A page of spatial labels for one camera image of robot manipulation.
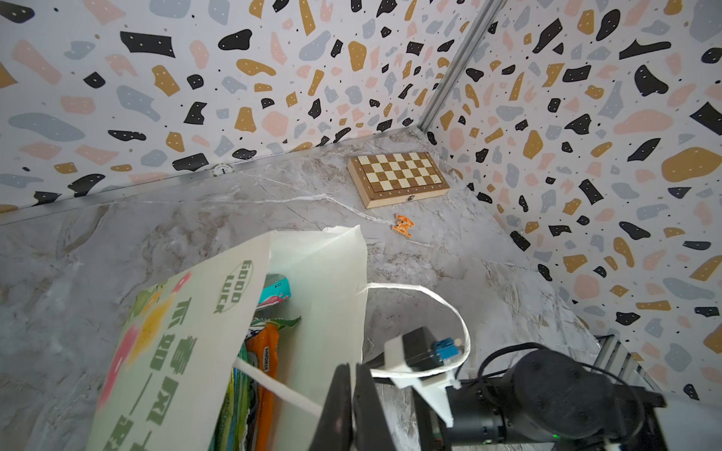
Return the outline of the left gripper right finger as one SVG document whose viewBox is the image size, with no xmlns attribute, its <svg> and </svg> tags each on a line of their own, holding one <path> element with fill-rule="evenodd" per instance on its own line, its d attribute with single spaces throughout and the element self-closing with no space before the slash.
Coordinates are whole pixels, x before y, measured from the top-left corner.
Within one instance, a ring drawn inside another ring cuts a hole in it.
<svg viewBox="0 0 722 451">
<path fill-rule="evenodd" d="M 372 373 L 365 364 L 356 366 L 353 415 L 356 450 L 394 451 L 396 449 Z"/>
</svg>

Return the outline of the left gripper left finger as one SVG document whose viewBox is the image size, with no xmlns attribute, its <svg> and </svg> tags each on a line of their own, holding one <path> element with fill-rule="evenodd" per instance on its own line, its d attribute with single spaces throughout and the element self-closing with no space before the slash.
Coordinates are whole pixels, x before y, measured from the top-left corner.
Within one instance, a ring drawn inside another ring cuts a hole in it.
<svg viewBox="0 0 722 451">
<path fill-rule="evenodd" d="M 351 371 L 339 365 L 329 386 L 309 451 L 349 451 L 353 441 Z"/>
</svg>

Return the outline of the green apple tea candy packet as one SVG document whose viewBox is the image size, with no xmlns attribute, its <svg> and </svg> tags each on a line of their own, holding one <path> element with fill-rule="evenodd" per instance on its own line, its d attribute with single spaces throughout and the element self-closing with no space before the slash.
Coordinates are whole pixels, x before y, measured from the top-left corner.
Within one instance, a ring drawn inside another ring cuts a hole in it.
<svg viewBox="0 0 722 451">
<path fill-rule="evenodd" d="M 280 331 L 296 319 L 253 319 L 238 357 L 265 375 L 278 375 Z M 233 368 L 210 442 L 211 450 L 267 449 L 276 396 L 247 374 Z"/>
</svg>

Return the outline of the white paper gift bag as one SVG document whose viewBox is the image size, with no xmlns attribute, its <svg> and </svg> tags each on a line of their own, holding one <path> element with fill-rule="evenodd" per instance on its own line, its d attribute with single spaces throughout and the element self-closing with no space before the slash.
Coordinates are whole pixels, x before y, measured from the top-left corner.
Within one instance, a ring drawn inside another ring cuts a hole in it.
<svg viewBox="0 0 722 451">
<path fill-rule="evenodd" d="M 339 365 L 362 361 L 367 245 L 358 227 L 272 231 L 143 291 L 98 401 L 91 450 L 209 450 L 231 370 L 275 396 L 267 450 L 308 450 Z M 257 310 L 267 274 L 291 298 Z M 238 353 L 253 319 L 296 319 L 280 331 L 278 375 Z M 355 449 L 355 416 L 353 415 Z"/>
</svg>

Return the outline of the teal mint candy packet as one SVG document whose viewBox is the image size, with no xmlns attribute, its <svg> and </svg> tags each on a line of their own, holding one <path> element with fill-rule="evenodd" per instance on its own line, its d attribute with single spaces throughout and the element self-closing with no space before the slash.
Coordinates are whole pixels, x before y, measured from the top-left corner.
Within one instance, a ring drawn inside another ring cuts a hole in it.
<svg viewBox="0 0 722 451">
<path fill-rule="evenodd" d="M 291 298 L 291 284 L 283 274 L 267 274 L 257 310 L 283 304 Z"/>
</svg>

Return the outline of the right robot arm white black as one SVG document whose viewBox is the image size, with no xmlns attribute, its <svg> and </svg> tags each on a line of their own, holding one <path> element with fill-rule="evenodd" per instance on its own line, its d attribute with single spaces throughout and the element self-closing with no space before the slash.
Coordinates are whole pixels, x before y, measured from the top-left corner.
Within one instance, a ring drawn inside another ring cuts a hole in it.
<svg viewBox="0 0 722 451">
<path fill-rule="evenodd" d="M 447 447 L 535 445 L 555 450 L 718 450 L 721 411 L 632 385 L 538 343 L 495 351 L 447 392 Z"/>
</svg>

